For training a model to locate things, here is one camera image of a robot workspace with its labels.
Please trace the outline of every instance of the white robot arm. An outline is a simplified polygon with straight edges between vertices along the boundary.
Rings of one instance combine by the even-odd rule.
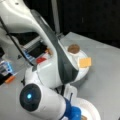
[[[45,44],[52,50],[53,55],[51,59],[36,67],[39,81],[44,86],[56,88],[73,82],[76,78],[80,80],[77,77],[79,70],[76,61],[68,54],[40,15],[30,11],[22,0],[0,1],[0,9],[0,16],[10,33],[37,32]]]

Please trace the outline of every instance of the small object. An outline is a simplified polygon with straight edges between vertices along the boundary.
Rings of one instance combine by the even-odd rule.
[[[36,63],[39,64],[39,63],[41,63],[41,62],[43,62],[45,60],[47,60],[47,59],[44,58],[44,57],[40,57],[40,58],[36,59]]]
[[[68,47],[68,52],[76,54],[80,51],[80,46],[78,46],[77,44],[72,44]]]
[[[82,115],[81,120],[87,120],[87,117],[85,117],[85,116]]]
[[[50,55],[53,55],[52,51],[50,48],[47,48],[47,50],[45,51],[46,53],[50,54]]]
[[[15,79],[15,76],[10,76],[10,77],[5,81],[5,83],[6,83],[6,84],[10,84],[14,79]]]
[[[79,60],[79,67],[86,68],[92,65],[91,58],[83,58]]]

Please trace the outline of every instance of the white table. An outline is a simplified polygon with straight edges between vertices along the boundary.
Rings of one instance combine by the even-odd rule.
[[[92,57],[93,66],[82,84],[75,84],[78,97],[93,103],[102,120],[118,120],[120,117],[120,49],[69,33],[62,40],[65,46],[77,43]],[[40,120],[19,104],[20,83],[25,70],[21,70],[10,85],[0,87],[0,120]]]
[[[82,84],[75,84],[78,97],[93,103],[102,120],[118,120],[120,117],[120,49],[69,33],[62,43],[80,45],[92,58],[92,67]]]

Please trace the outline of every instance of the table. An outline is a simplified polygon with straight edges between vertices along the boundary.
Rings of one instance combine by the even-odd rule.
[[[93,103],[102,120],[118,120],[120,117],[120,49],[95,40],[69,33],[61,42],[68,46],[80,45],[92,58],[92,67],[82,84],[75,84],[78,97]]]

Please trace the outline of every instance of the blue object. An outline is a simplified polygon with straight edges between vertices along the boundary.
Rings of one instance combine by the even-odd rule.
[[[31,99],[31,98],[32,98],[32,94],[28,94],[28,95],[27,95],[27,98],[28,98],[28,99]]]
[[[81,110],[78,107],[72,107],[69,120],[81,120]]]
[[[67,117],[69,120],[81,120],[80,108],[74,106],[72,107],[70,101],[67,100],[66,98],[65,98],[65,102],[66,102],[66,110],[63,117]]]

